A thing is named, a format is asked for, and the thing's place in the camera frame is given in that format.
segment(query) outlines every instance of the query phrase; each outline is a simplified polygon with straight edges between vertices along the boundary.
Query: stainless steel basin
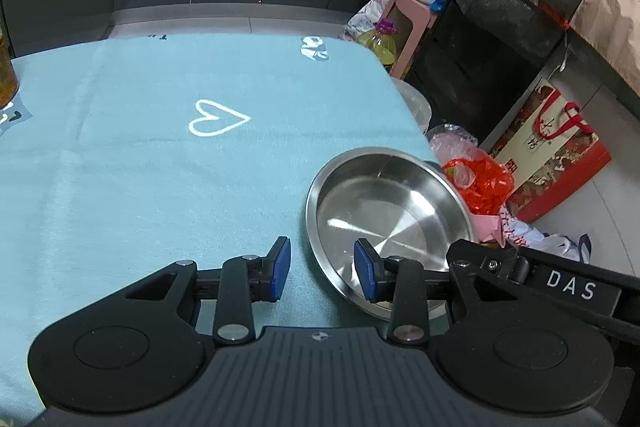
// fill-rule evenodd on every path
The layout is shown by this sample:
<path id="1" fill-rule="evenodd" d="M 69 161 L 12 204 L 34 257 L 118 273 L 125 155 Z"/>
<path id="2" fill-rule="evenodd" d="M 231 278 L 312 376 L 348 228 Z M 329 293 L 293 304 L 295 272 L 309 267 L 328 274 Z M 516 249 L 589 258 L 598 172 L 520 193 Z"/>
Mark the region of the stainless steel basin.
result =
<path id="1" fill-rule="evenodd" d="M 462 197 L 436 166 L 386 148 L 340 154 L 316 176 L 306 198 L 306 233 L 318 264 L 344 297 L 389 319 L 389 303 L 364 299 L 353 265 L 353 243 L 365 237 L 380 257 L 402 255 L 446 271 L 449 245 L 476 241 Z M 431 316 L 443 311 L 431 303 Z"/>

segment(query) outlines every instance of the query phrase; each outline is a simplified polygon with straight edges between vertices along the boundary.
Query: pink stool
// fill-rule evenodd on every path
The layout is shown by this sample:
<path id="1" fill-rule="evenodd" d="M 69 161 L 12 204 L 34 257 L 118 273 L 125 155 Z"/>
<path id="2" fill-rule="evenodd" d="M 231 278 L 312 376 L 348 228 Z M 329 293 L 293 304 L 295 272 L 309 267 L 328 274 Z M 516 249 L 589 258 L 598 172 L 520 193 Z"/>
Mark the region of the pink stool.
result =
<path id="1" fill-rule="evenodd" d="M 402 73 L 409 64 L 415 49 L 420 43 L 420 39 L 427 28 L 431 28 L 436 20 L 437 15 L 429 10 L 426 4 L 421 3 L 418 0 L 389 0 L 385 6 L 385 11 L 382 13 L 381 19 L 388 17 L 391 9 L 394 5 L 407 17 L 412 24 L 411 33 L 406 40 L 406 44 L 400 56 L 396 61 L 395 66 L 391 70 L 391 76 L 394 78 L 400 78 Z"/>

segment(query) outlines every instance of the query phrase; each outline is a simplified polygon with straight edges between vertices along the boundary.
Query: brown jar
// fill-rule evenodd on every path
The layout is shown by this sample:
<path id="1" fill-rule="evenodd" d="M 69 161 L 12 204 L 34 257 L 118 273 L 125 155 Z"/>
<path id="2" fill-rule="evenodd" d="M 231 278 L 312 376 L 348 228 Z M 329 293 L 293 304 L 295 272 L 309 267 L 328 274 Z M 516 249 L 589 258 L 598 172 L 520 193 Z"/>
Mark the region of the brown jar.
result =
<path id="1" fill-rule="evenodd" d="M 9 57 L 9 47 L 6 39 L 0 33 L 0 109 L 11 102 L 18 91 L 18 79 Z"/>

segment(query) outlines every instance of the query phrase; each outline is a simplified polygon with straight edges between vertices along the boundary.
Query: table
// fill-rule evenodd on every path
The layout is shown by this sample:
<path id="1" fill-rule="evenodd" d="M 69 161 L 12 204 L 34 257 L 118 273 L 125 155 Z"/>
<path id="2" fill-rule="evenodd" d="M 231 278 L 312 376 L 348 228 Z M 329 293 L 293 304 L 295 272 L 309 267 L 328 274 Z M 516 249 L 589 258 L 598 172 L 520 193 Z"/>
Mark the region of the table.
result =
<path id="1" fill-rule="evenodd" d="M 254 305 L 258 328 L 378 324 L 316 265 L 306 192 L 350 148 L 435 158 L 374 55 L 324 41 L 326 61 L 303 56 L 297 37 L 244 34 L 14 60 L 22 117 L 0 134 L 1 420 L 19 426 L 41 410 L 26 368 L 40 330 L 178 259 L 220 267 L 288 235 L 284 295 Z"/>

